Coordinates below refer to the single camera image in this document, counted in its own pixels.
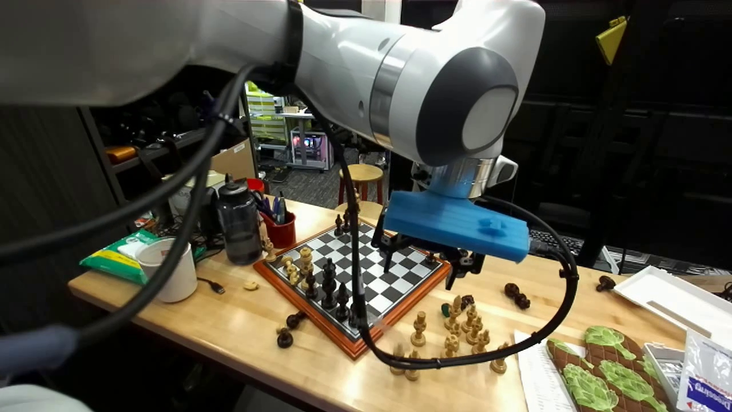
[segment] table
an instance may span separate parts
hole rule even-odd
[[[288,202],[298,214],[298,238],[308,238],[333,223],[335,212],[317,205]],[[435,289],[378,344],[391,351],[406,344],[417,310],[428,314],[428,348],[423,354],[441,352],[443,326],[439,305],[454,293],[471,293],[491,334],[490,348],[509,339],[513,330],[531,331],[539,326],[563,297],[557,262],[528,257],[523,262],[484,258],[482,275],[454,281],[453,290]],[[179,305],[148,305],[134,322],[170,340],[222,361],[251,380],[295,395],[321,409],[525,409],[517,360],[509,357],[508,373],[493,375],[486,363],[445,370],[420,370],[419,383],[396,377],[371,352],[351,361],[310,322],[302,322],[292,334],[295,345],[277,348],[277,330],[295,308],[266,284],[248,266],[228,266],[218,253],[199,266],[199,275],[222,281],[226,294],[210,289],[199,290]],[[580,270],[578,294],[571,314],[555,336],[578,340],[590,325],[610,325],[638,340],[653,340],[684,348],[684,331],[658,321],[653,314],[632,301],[595,293],[596,270]],[[243,290],[245,281],[259,281],[259,290]],[[514,281],[533,299],[528,310],[518,310],[504,297],[504,284]],[[85,272],[75,277],[71,290],[103,308],[120,306],[136,286],[119,280]]]

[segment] shelf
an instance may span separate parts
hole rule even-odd
[[[187,132],[176,142],[176,147],[179,147],[179,149],[192,147],[192,143],[202,142],[204,135],[206,135],[206,128],[187,130]],[[170,149],[167,149],[167,147],[147,149],[144,154],[147,154],[148,159],[155,159],[155,158],[167,155]],[[130,158],[130,159],[124,159],[124,163],[111,165],[111,171],[113,171],[113,173],[120,173],[120,171],[125,171],[125,170],[134,170],[136,165],[140,165],[140,158],[134,155],[134,158]]]

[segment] wooden chessboard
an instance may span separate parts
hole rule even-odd
[[[431,262],[423,249],[399,249],[394,253],[389,272],[380,249],[371,248],[372,226],[358,223],[358,261],[365,293],[365,318],[371,336],[378,340],[391,325],[396,325],[420,297],[425,297],[451,272],[447,262]],[[350,277],[350,238],[335,235],[326,228],[292,249],[284,251],[284,258],[300,261],[300,248],[310,249],[316,284],[322,284],[322,266],[330,258],[335,266],[335,281],[346,284],[351,305],[351,277]],[[335,318],[335,308],[322,308],[322,289],[316,286],[317,297],[307,299],[300,286],[288,281],[282,262],[259,261],[255,272],[262,275],[290,305],[307,314],[307,318],[321,326],[346,354],[351,360],[365,352],[365,344],[358,330],[348,321]]]

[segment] bottle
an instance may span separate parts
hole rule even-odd
[[[253,262],[261,257],[259,210],[253,195],[237,182],[219,187],[218,214],[231,262]]]

